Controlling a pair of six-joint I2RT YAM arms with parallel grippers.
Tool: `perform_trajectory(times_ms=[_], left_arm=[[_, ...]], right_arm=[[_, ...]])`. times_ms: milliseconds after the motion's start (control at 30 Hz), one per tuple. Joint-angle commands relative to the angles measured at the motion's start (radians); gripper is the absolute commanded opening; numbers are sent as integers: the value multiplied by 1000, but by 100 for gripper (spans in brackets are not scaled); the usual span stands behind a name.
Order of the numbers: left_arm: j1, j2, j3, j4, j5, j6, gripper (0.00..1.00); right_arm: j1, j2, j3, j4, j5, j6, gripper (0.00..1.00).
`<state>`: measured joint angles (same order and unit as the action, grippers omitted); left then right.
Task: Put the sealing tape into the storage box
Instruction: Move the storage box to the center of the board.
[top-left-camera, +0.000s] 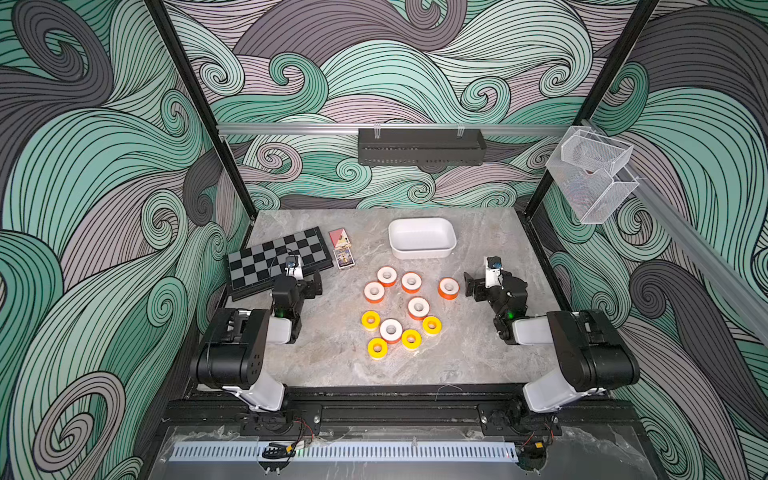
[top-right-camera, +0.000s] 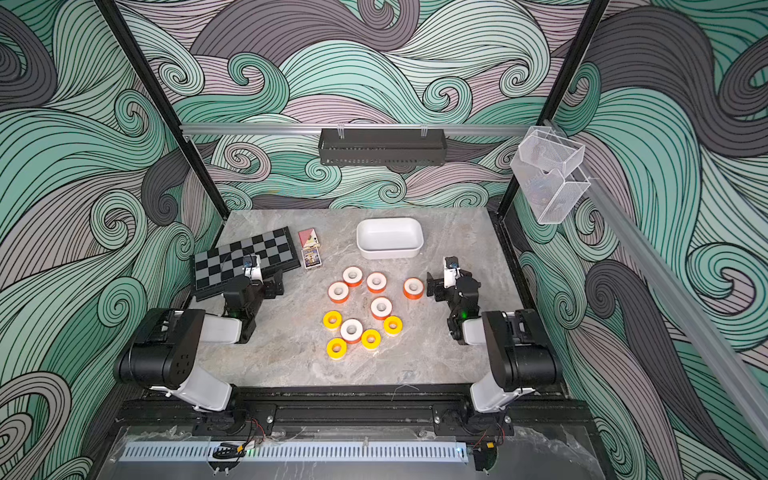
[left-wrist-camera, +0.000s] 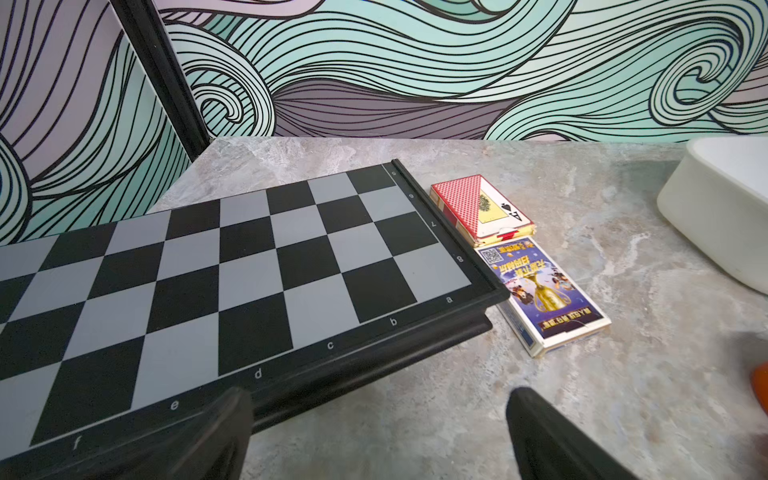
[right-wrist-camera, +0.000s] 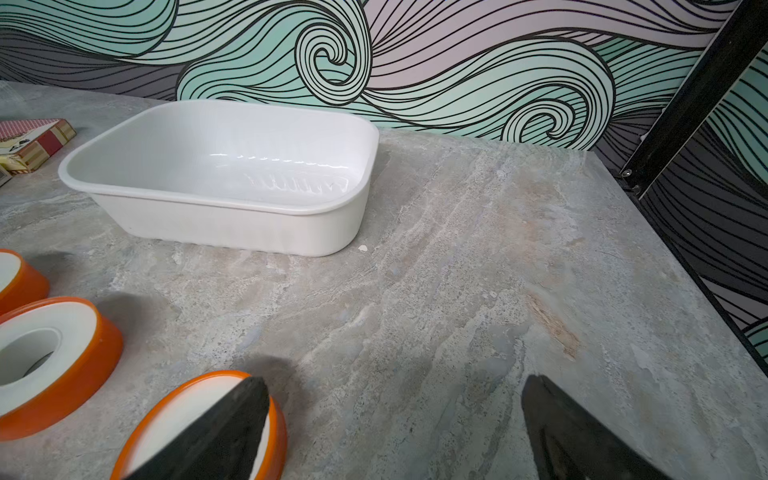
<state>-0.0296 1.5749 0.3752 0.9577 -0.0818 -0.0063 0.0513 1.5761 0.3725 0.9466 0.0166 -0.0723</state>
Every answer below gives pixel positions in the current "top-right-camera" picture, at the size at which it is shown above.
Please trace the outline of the white storage box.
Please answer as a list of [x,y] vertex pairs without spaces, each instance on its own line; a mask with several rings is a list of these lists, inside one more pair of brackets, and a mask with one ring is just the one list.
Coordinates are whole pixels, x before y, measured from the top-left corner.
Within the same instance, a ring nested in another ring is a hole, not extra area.
[[413,258],[424,245],[421,224],[413,218],[372,218],[356,228],[356,243],[368,260]]

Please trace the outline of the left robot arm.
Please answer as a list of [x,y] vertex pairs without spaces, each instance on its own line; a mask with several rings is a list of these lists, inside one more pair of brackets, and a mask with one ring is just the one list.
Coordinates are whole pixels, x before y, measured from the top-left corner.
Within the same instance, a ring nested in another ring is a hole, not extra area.
[[259,269],[250,267],[196,292],[199,300],[221,296],[220,315],[195,308],[149,310],[117,356],[116,380],[174,396],[197,411],[231,409],[235,386],[196,363],[198,348],[248,343],[263,301],[284,292],[281,269],[263,278]]

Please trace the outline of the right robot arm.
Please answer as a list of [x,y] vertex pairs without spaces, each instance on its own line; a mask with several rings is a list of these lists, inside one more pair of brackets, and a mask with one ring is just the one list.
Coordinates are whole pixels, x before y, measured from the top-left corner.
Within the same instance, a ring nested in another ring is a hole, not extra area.
[[481,283],[457,269],[427,276],[426,295],[449,307],[447,326],[461,345],[483,346],[490,371],[470,387],[473,409],[495,413],[514,400],[562,380],[562,368],[534,309],[481,310]]

